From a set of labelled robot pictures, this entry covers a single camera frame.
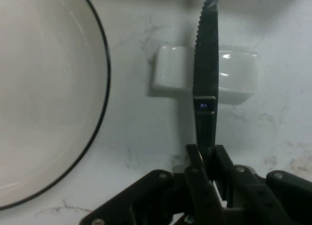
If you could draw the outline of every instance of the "white ceramic dish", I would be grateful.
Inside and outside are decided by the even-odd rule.
[[[219,49],[219,102],[239,104],[256,91],[257,53],[233,46]],[[154,89],[191,92],[194,49],[163,45],[159,48]]]
[[[0,0],[0,208],[52,187],[91,145],[110,63],[89,0]]]

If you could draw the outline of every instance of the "countertop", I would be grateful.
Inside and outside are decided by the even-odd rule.
[[[0,212],[1,225],[77,225],[153,169],[180,170],[194,143],[191,94],[151,87],[163,43],[192,46],[203,0],[91,0],[112,59],[104,122],[81,162],[52,189]],[[261,176],[280,169],[312,181],[312,0],[220,0],[220,45],[259,54],[258,88],[220,104],[216,143]]]

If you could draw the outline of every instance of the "white marble countertop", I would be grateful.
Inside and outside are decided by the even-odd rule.
[[[164,42],[194,44],[203,0],[92,0],[108,38],[112,87],[100,132],[81,162],[41,196],[0,212],[1,225],[77,225],[150,170],[185,164],[194,142],[190,94],[151,89]],[[220,0],[220,45],[260,55],[256,94],[219,106],[217,144],[261,176],[312,180],[312,0]]]

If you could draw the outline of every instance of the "white bowl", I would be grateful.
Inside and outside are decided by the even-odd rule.
[[[88,0],[1,0],[0,209],[62,179],[108,99],[106,39]]]

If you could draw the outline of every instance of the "screw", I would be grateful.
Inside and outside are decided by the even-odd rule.
[[[184,223],[189,224],[189,225],[193,225],[193,224],[195,224],[195,219],[192,215],[187,215],[184,218]]]
[[[236,170],[240,173],[243,173],[243,172],[245,172],[246,169],[242,166],[238,166],[238,167],[236,167]]]
[[[94,219],[91,225],[105,225],[105,221],[103,219]]]
[[[279,179],[283,179],[284,178],[284,175],[281,172],[274,173],[274,176],[279,178]]]
[[[166,179],[166,178],[168,178],[168,175],[165,174],[165,173],[161,173],[161,174],[159,175],[159,178],[160,178],[160,179]]]

